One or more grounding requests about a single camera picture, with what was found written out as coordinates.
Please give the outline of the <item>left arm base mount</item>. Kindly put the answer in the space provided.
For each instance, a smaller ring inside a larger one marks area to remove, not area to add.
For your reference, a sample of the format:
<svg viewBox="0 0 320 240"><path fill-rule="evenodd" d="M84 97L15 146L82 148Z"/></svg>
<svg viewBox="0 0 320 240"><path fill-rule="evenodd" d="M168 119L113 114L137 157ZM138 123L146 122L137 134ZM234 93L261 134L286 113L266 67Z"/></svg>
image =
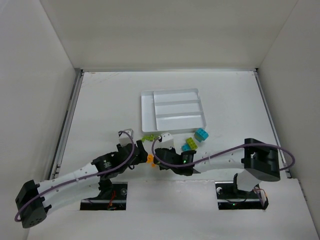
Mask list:
<svg viewBox="0 0 320 240"><path fill-rule="evenodd" d="M128 183L114 182L110 191L97 197L83 199L80 211L125 211L127 208Z"/></svg>

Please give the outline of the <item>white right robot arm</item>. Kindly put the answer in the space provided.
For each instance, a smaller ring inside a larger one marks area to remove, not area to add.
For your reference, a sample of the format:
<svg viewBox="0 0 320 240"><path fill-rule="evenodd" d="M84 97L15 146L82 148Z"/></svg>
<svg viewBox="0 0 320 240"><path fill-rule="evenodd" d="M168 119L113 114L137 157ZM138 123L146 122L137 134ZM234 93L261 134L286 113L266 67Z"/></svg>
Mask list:
<svg viewBox="0 0 320 240"><path fill-rule="evenodd" d="M279 147L246 138L244 144L217 152L205 153L194 160L196 150L176 153L173 148L155 148L151 145L154 163L160 169L170 169L181 176L192 176L214 170L239 170L233 176L234 187L239 191L250 192L261 182L281 180L278 158Z"/></svg>

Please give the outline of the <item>green duplo brick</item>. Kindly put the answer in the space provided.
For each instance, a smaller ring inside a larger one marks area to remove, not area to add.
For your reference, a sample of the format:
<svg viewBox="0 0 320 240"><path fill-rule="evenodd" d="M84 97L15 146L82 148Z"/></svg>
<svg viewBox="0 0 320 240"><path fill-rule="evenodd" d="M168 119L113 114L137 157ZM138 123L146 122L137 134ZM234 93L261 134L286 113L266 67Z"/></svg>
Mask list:
<svg viewBox="0 0 320 240"><path fill-rule="evenodd" d="M189 137L185 140L186 144L188 145L190 150L196 150L198 148L196 142L194 141L194 139L192 137Z"/></svg>

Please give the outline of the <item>orange lego pieces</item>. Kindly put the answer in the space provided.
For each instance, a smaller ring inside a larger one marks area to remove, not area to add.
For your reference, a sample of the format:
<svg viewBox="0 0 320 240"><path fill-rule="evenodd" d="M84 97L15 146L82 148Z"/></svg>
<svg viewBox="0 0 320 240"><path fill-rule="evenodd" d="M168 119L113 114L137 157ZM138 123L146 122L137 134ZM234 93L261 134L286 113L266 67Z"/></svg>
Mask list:
<svg viewBox="0 0 320 240"><path fill-rule="evenodd" d="M154 156L152 154L149 154L147 156L147 161L146 161L147 164L150 164L152 168L155 168L156 167L156 164L154 163Z"/></svg>

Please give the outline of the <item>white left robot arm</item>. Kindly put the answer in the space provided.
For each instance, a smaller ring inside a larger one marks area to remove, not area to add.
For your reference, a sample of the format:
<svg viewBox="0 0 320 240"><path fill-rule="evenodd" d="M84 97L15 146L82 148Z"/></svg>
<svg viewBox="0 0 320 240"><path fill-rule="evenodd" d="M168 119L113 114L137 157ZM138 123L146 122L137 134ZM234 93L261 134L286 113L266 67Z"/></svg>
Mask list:
<svg viewBox="0 0 320 240"><path fill-rule="evenodd" d="M25 182L15 204L15 222L24 229L36 226L52 212L84 199L106 198L113 192L112 178L126 169L146 163L148 153L141 140L117 145L117 151L97 157L80 169L52 180Z"/></svg>

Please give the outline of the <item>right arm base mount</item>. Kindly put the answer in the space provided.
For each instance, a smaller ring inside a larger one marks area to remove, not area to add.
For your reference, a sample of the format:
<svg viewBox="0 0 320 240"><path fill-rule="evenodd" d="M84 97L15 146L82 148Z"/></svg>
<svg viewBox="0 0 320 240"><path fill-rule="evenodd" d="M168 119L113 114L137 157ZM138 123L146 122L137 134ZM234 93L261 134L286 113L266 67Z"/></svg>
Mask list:
<svg viewBox="0 0 320 240"><path fill-rule="evenodd" d="M269 206L266 191L257 184L251 191L236 189L231 181L215 183L219 210L263 210Z"/></svg>

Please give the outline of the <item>teal duplo brick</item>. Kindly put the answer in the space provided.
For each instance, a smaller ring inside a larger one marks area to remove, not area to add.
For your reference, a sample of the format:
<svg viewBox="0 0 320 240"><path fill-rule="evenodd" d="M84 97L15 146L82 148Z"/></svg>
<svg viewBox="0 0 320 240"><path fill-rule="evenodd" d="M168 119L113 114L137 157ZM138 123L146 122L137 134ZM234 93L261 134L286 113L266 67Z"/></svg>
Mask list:
<svg viewBox="0 0 320 240"><path fill-rule="evenodd" d="M182 152L187 152L187 151L191 151L191 147L186 143L184 145L181 146L181 150Z"/></svg>

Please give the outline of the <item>teal and green duplo stack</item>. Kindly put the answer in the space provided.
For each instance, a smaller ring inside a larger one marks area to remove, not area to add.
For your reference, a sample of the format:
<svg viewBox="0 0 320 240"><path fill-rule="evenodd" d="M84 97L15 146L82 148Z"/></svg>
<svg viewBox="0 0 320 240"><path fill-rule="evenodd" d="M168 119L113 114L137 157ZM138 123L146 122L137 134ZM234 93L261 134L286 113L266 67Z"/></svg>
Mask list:
<svg viewBox="0 0 320 240"><path fill-rule="evenodd" d="M208 137L209 137L209 134L203 128L198 128L194 133L194 138L199 143L205 141Z"/></svg>

